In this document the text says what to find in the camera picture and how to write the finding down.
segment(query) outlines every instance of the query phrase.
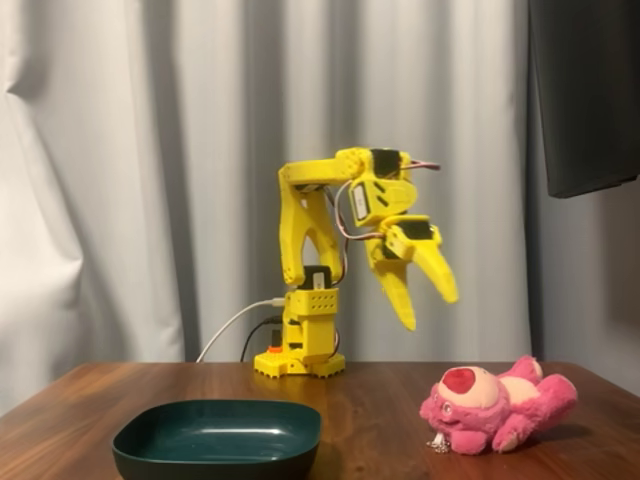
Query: white cable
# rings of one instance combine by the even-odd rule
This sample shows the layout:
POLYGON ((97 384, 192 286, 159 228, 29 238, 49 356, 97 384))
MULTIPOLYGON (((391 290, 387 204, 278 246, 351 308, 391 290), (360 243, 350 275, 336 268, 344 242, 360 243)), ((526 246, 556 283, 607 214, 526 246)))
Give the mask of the white cable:
MULTIPOLYGON (((329 199, 329 203, 331 204, 331 208, 333 209, 333 211, 335 212, 335 198, 333 196, 333 193, 331 193, 331 190, 329 190, 328 187, 324 187, 324 193, 327 196, 327 198, 329 199)), ((344 227, 344 218, 342 217, 342 214, 338 212, 338 217, 339 217, 339 221, 342 224, 343 228, 346 231, 346 228, 344 227)), ((340 282, 342 282, 342 280, 345 279, 345 277, 347 276, 347 271, 349 270, 349 257, 347 255, 347 246, 349 245, 349 239, 345 238, 344 242, 342 244, 342 250, 340 252, 340 261, 342 264, 342 275, 340 275, 340 278, 333 283, 332 286, 336 286, 338 285, 340 282)))
POLYGON ((249 310, 253 310, 256 307, 261 307, 263 305, 271 305, 272 307, 284 307, 284 298, 276 297, 276 298, 272 298, 271 300, 262 300, 260 302, 252 303, 248 307, 245 307, 242 310, 240 310, 233 317, 231 317, 231 319, 227 323, 225 323, 222 327, 220 327, 220 330, 218 330, 213 337, 211 337, 211 340, 209 340, 209 343, 207 343, 207 346, 204 347, 204 350, 202 350, 202 353, 196 360, 196 363, 201 363, 202 360, 204 360, 205 355, 207 354, 211 346, 214 344, 214 342, 218 339, 220 335, 222 335, 222 333, 227 328, 229 328, 229 326, 233 322, 235 322, 238 318, 240 318, 242 315, 247 313, 249 310))

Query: black cable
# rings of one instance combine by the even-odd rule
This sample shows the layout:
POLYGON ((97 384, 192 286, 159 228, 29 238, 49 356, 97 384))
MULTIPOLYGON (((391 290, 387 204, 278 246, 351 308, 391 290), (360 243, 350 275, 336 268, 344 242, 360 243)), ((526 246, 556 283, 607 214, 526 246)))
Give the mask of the black cable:
POLYGON ((240 361, 244 362, 244 355, 247 353, 247 348, 249 347, 249 341, 251 341, 251 337, 253 337, 254 333, 256 333, 258 330, 260 330, 261 327, 264 327, 265 325, 280 325, 280 324, 282 324, 282 315, 274 315, 272 317, 265 318, 258 325, 253 327, 253 329, 249 332, 249 335, 247 336, 247 340, 244 342, 244 347, 242 348, 242 355, 240 356, 240 361))
POLYGON ((336 342, 335 347, 333 348, 333 353, 329 356, 329 358, 333 357, 336 353, 338 353, 338 349, 340 348, 340 332, 336 328, 336 342))

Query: pink plush toy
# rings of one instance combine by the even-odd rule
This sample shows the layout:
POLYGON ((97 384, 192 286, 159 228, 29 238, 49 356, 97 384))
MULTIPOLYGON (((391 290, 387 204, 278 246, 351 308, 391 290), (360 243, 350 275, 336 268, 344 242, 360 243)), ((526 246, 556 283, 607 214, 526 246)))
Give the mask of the pink plush toy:
POLYGON ((420 416, 438 432, 432 445, 440 451, 450 445, 454 452, 475 455, 491 444, 496 452, 509 452, 557 424, 576 401, 569 380, 558 374, 543 379, 538 362, 525 356, 498 376, 479 367, 446 371, 420 416))

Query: green bowl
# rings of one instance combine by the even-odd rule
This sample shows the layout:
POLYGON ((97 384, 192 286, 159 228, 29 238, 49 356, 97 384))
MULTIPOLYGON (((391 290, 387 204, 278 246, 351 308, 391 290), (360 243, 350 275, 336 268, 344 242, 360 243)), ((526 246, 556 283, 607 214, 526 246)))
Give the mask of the green bowl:
POLYGON ((190 400, 142 412, 112 449, 124 480, 304 478, 321 428, 298 403, 190 400))

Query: wooden table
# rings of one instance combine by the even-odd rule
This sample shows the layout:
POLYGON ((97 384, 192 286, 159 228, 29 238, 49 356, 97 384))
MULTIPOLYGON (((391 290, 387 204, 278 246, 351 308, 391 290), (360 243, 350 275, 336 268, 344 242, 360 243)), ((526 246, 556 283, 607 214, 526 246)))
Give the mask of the wooden table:
POLYGON ((317 409, 325 424, 311 480, 640 478, 640 399, 564 363, 543 364, 578 388, 579 406, 564 424, 511 454, 435 453, 418 409, 450 366, 360 363, 328 380, 270 380, 248 364, 84 365, 0 419, 0 479, 117 479, 116 432, 150 406, 195 398, 286 399, 317 409))

